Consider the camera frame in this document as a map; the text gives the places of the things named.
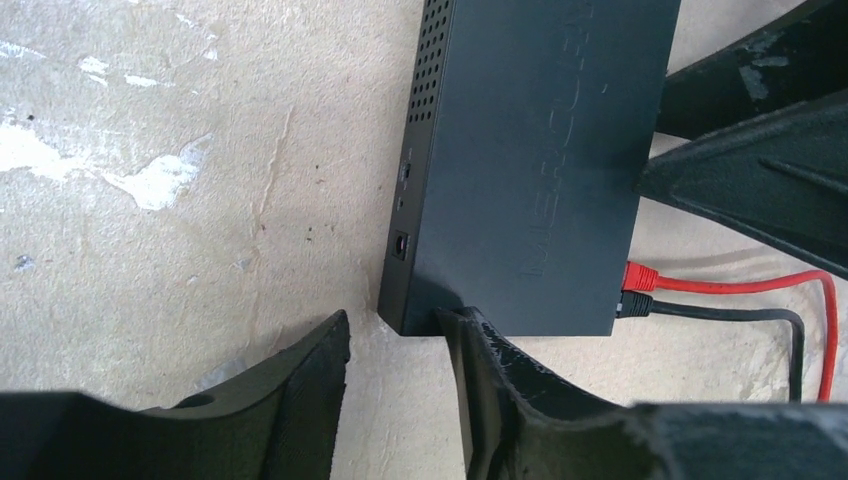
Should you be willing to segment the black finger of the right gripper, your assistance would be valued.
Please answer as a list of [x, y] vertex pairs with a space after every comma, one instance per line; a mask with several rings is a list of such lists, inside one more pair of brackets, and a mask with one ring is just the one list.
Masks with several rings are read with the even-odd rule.
[[847, 93], [652, 158], [635, 190], [846, 278]]
[[847, 87], [847, 3], [805, 1], [667, 77], [656, 130], [692, 140]]

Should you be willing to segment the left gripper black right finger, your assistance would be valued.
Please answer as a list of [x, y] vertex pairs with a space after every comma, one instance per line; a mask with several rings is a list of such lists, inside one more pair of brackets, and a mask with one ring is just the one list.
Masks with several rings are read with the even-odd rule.
[[474, 308], [436, 312], [470, 479], [843, 479], [843, 404], [620, 406], [564, 380]]

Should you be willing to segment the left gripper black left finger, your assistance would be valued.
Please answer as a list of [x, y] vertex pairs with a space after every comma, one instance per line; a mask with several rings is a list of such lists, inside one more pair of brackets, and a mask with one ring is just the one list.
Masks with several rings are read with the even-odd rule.
[[5, 479], [327, 479], [350, 358], [337, 311], [302, 339], [170, 408], [80, 392], [1, 397]]

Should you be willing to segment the black network switch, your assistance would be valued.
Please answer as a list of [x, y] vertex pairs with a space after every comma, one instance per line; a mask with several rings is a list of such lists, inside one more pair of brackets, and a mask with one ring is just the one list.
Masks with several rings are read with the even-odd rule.
[[474, 307], [505, 336], [611, 333], [680, 5], [421, 11], [377, 312]]

